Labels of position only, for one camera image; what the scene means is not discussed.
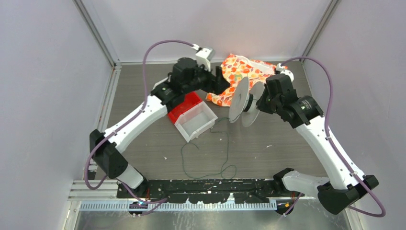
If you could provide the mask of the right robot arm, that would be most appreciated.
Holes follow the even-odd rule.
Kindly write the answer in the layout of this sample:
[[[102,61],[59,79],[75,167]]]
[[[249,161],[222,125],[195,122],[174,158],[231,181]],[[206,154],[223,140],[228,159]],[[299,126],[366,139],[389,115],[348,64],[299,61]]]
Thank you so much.
[[[288,122],[306,140],[327,173],[326,177],[315,177],[286,168],[273,176],[275,194],[283,197],[291,191],[300,192],[317,198],[336,215],[378,186],[377,178],[356,166],[339,143],[331,145],[336,138],[325,126],[322,109],[311,96],[298,97],[288,75],[268,77],[264,87],[257,108]]]

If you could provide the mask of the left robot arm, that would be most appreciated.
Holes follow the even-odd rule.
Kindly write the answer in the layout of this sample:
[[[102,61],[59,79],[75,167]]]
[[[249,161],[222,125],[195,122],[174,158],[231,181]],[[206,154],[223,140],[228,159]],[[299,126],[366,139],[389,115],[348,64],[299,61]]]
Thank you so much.
[[[147,179],[123,156],[129,144],[180,105],[186,94],[203,90],[220,95],[229,87],[220,66],[212,73],[194,59],[180,58],[168,77],[158,83],[132,113],[103,132],[95,129],[90,133],[90,157],[107,177],[121,181],[133,197],[142,198],[147,192]]]

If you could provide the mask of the white perforated spool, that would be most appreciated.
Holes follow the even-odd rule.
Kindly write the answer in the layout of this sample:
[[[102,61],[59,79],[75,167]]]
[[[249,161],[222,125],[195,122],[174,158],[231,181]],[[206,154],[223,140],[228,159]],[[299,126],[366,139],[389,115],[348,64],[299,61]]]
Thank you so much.
[[[242,126],[251,126],[259,115],[256,103],[264,91],[264,83],[257,82],[249,87],[248,77],[244,77],[238,84],[232,97],[228,118],[230,123],[242,119]]]

